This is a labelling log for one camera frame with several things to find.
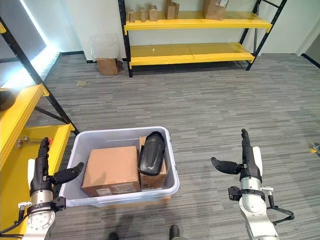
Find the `small cardboard box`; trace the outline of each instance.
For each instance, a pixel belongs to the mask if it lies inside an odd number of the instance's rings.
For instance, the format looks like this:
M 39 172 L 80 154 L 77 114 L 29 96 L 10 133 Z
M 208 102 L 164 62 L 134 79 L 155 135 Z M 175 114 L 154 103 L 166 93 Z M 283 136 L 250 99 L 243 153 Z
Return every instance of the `small cardboard box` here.
M 228 0 L 205 0 L 203 5 L 203 15 L 205 19 L 223 20 Z
M 156 5 L 149 5 L 149 20 L 152 22 L 158 20 L 158 9 Z
M 94 149 L 81 188 L 90 197 L 140 192 L 136 146 Z
M 139 138 L 139 149 L 141 150 L 141 146 L 145 144 L 146 137 L 141 136 Z M 165 159 L 163 159 L 162 163 L 162 169 L 160 171 L 160 174 L 157 176 L 148 176 L 144 175 L 142 173 L 140 174 L 140 186 L 141 190 L 150 190 L 150 189 L 160 189 L 165 186 L 166 177 L 167 177 L 167 169 L 166 169 L 166 162 Z
M 176 4 L 174 2 L 169 2 L 167 10 L 165 11 L 166 19 L 175 19 L 176 14 Z
M 96 63 L 101 75 L 117 75 L 119 72 L 115 58 L 98 58 Z
M 146 10 L 144 7 L 140 8 L 140 20 L 143 23 L 146 21 Z
M 129 15 L 129 23 L 134 23 L 135 22 L 135 12 L 133 10 L 129 10 L 128 15 Z
M 180 4 L 174 2 L 174 5 L 175 5 L 174 18 L 177 19 L 178 16 L 179 16 L 179 7 L 180 7 Z

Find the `black shelf frame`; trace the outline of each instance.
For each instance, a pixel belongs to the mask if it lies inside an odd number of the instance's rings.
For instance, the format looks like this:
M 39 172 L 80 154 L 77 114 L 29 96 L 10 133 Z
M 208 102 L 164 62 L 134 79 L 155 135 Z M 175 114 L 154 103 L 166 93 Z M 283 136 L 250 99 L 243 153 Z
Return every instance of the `black shelf frame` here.
M 257 35 L 258 35 L 258 29 L 255 28 L 254 29 L 254 43 L 253 43 L 253 53 L 252 55 L 254 56 L 254 59 L 252 62 L 248 62 L 248 66 L 246 67 L 246 71 L 249 71 L 250 68 L 252 67 L 252 65 L 254 64 L 257 56 L 259 55 L 259 52 L 261 51 L 263 45 L 265 44 L 269 34 L 271 33 L 272 28 L 274 27 L 280 13 L 282 12 L 282 10 L 284 9 L 284 6 L 287 2 L 287 0 L 282 0 L 280 5 L 276 5 L 268 0 L 256 0 L 254 8 L 252 10 L 252 13 L 256 14 L 257 16 L 259 15 L 259 7 L 260 7 L 260 3 L 261 2 L 265 2 L 275 8 L 277 8 L 277 11 L 271 21 L 272 27 L 270 28 L 269 32 L 266 32 L 261 40 L 261 42 L 259 43 L 258 47 L 257 47 Z M 131 61 L 131 50 L 130 50 L 130 42 L 129 42 L 129 32 L 126 34 L 125 33 L 125 25 L 126 25 L 126 5 L 125 5 L 125 0 L 118 0 L 118 6 L 119 6 L 119 12 L 120 12 L 120 20 L 121 20 L 121 28 L 122 28 L 122 35 L 123 35 L 123 41 L 124 41 L 124 48 L 125 48 L 125 54 L 126 54 L 126 62 L 127 62 L 127 66 L 128 66 L 128 72 L 129 72 L 129 77 L 132 78 L 133 77 L 133 71 L 132 68 L 130 68 L 130 61 Z M 242 36 L 240 38 L 240 44 L 242 44 L 247 36 L 247 33 L 249 31 L 249 28 L 245 28 Z
M 40 85 L 42 84 L 44 88 L 49 93 L 49 96 L 46 96 L 46 98 L 49 100 L 51 105 L 54 107 L 54 109 L 57 111 L 57 113 L 60 115 L 55 115 L 47 110 L 44 110 L 38 106 L 36 106 L 34 109 L 50 116 L 51 118 L 57 119 L 65 124 L 72 124 L 74 127 L 74 131 L 72 131 L 75 135 L 78 135 L 80 132 L 74 125 L 74 123 L 70 120 L 66 112 L 63 110 L 63 108 L 60 106 L 58 101 L 56 100 L 55 96 L 51 93 L 45 82 L 41 79 L 35 68 L 32 66 L 31 62 L 29 61 L 28 57 L 24 53 L 24 51 L 19 46 L 18 42 L 14 38 L 14 36 L 11 34 L 10 30 L 8 29 L 7 25 L 3 21 L 3 19 L 0 16 L 0 34 L 8 44 L 8 46 L 11 48 L 15 56 L 19 59 L 23 67 L 26 69 L 26 71 L 29 73 L 33 81 Z

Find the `baseboard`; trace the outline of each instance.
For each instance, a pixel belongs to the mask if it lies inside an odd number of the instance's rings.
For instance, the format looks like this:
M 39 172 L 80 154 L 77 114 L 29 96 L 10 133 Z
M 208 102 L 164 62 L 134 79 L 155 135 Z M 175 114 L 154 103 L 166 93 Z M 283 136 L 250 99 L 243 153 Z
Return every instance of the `baseboard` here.
M 94 63 L 96 63 L 96 62 L 97 62 L 97 61 L 93 61 L 93 60 L 87 60 L 87 61 L 86 61 L 87 64 L 94 64 Z
M 301 54 L 302 57 L 304 57 L 305 59 L 309 60 L 310 63 L 312 63 L 313 65 L 315 65 L 316 67 L 318 67 L 320 69 L 320 63 L 316 62 L 315 60 L 313 60 L 311 57 L 309 57 L 307 54 L 302 53 Z
M 75 54 L 84 54 L 84 51 L 65 51 L 61 53 L 62 56 Z

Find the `light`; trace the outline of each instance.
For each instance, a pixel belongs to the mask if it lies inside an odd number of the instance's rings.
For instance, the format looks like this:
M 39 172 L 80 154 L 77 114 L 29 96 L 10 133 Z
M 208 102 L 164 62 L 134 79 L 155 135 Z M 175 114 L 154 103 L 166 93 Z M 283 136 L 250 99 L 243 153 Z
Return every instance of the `light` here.
M 43 76 L 45 75 L 44 73 L 46 72 L 46 68 L 53 65 L 58 55 L 59 52 L 56 52 L 55 49 L 47 46 L 30 62 L 36 72 L 40 76 Z M 35 85 L 35 82 L 31 78 L 27 70 L 22 67 L 8 79 L 8 81 L 2 86 L 2 88 L 20 89 L 31 85 Z
M 25 1 L 20 0 L 20 2 L 24 10 L 28 14 L 30 20 L 32 21 L 34 27 L 46 44 L 46 47 L 30 61 L 36 72 L 40 76 L 45 76 L 46 72 L 48 71 L 47 68 L 53 65 L 59 55 L 59 52 L 46 38 L 46 35 L 43 33 L 36 19 L 31 14 Z M 35 82 L 24 67 L 16 72 L 11 73 L 10 75 L 11 76 L 9 77 L 8 81 L 1 86 L 2 88 L 20 89 L 27 86 L 35 85 Z

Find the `gray carpet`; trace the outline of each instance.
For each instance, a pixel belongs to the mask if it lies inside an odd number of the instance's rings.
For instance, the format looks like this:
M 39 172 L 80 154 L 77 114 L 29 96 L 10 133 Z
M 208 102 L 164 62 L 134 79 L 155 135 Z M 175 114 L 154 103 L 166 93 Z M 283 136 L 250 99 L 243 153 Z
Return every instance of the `gray carpet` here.
M 228 187 L 239 176 L 213 169 L 210 157 L 240 163 L 241 128 L 261 149 L 263 184 L 295 220 L 276 226 L 282 240 L 320 239 L 320 70 L 294 54 L 263 54 L 251 71 L 239 62 L 153 68 L 101 76 L 79 55 L 62 56 L 47 85 L 80 131 L 164 126 L 171 136 L 180 189 L 167 206 L 100 210 L 70 207 L 56 215 L 53 240 L 166 240 L 172 224 L 188 239 L 246 240 Z M 78 81 L 86 85 L 78 87 Z M 44 98 L 38 104 L 51 110 Z M 57 124 L 34 112 L 29 125 Z M 74 137 L 63 157 L 66 167 Z M 272 220 L 283 217 L 270 212 Z

